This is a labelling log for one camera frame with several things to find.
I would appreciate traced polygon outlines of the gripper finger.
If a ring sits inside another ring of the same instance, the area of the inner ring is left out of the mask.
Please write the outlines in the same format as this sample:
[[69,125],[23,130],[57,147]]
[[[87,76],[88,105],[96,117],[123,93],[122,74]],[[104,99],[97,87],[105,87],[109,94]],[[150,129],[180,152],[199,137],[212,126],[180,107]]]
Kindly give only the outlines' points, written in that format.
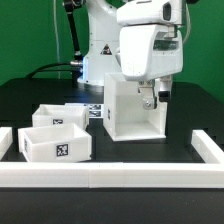
[[161,77],[160,89],[158,92],[160,102],[168,102],[171,98],[173,77],[171,75]]
[[138,91],[142,96],[143,108],[145,110],[154,110],[157,107],[157,97],[155,95],[155,81],[140,81]]

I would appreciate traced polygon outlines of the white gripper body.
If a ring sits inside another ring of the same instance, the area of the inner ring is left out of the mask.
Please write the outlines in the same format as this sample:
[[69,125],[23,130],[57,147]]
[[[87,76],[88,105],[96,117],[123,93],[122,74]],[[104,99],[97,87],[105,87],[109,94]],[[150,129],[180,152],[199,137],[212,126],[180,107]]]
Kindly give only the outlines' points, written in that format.
[[120,31],[121,70],[128,81],[148,81],[179,73],[183,68],[182,35],[168,36],[165,25],[123,27]]

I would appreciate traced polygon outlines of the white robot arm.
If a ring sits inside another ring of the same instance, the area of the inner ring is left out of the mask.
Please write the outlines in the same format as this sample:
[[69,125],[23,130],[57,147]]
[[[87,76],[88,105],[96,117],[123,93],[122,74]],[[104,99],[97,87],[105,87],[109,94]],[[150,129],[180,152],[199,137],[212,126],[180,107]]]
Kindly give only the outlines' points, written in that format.
[[143,105],[154,109],[171,97],[172,75],[183,68],[185,0],[129,0],[116,9],[86,0],[89,51],[82,84],[105,87],[103,75],[121,72],[139,84]]

